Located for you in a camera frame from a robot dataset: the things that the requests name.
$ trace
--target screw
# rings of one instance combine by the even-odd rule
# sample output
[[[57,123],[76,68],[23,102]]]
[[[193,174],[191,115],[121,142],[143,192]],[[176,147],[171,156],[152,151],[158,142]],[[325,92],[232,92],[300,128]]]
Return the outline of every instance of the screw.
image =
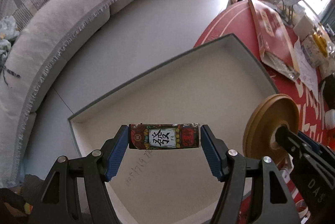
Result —
[[[266,163],[268,163],[268,164],[272,162],[272,160],[271,160],[271,158],[269,156],[264,156],[263,157],[263,161],[266,162]]]
[[[237,155],[237,151],[236,151],[235,149],[229,149],[229,150],[228,150],[228,154],[229,154],[230,156],[236,156],[236,155]]]
[[[64,163],[65,161],[66,161],[66,157],[65,156],[60,156],[57,159],[57,162],[59,162],[59,163]]]
[[[93,151],[92,151],[92,155],[93,155],[94,157],[100,156],[100,155],[101,155],[101,151],[98,150],[98,149],[93,150]]]

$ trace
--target floor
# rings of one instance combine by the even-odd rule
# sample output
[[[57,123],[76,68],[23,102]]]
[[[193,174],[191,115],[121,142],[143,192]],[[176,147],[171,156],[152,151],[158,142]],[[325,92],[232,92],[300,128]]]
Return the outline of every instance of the floor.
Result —
[[[118,85],[194,46],[228,0],[135,0],[63,69],[37,111],[24,171],[45,179],[60,155],[76,158],[67,118]],[[87,207],[83,185],[82,208]]]

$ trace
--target red tablecloth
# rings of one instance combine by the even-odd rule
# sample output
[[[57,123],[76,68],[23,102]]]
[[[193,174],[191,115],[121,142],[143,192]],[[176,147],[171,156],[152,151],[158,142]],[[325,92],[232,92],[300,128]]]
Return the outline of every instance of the red tablecloth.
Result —
[[[287,28],[287,32],[292,43],[295,43],[298,37],[293,30]],[[194,47],[230,33],[234,33],[260,60],[254,20],[247,1],[237,2],[222,11],[205,29]],[[297,104],[300,112],[299,129],[313,140],[327,145],[327,130],[325,127],[322,129],[320,102],[314,98],[312,92],[300,80],[294,83],[270,67],[264,67],[279,92],[289,95]]]

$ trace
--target paper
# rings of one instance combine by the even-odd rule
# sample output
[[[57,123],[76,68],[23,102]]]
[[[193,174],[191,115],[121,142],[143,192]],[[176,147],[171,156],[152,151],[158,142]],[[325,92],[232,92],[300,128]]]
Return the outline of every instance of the paper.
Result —
[[[301,49],[299,37],[294,44],[294,50],[300,70],[299,78],[301,82],[304,83],[306,87],[313,93],[316,101],[319,102],[318,77],[316,75],[316,70],[312,68],[307,62],[305,55]]]

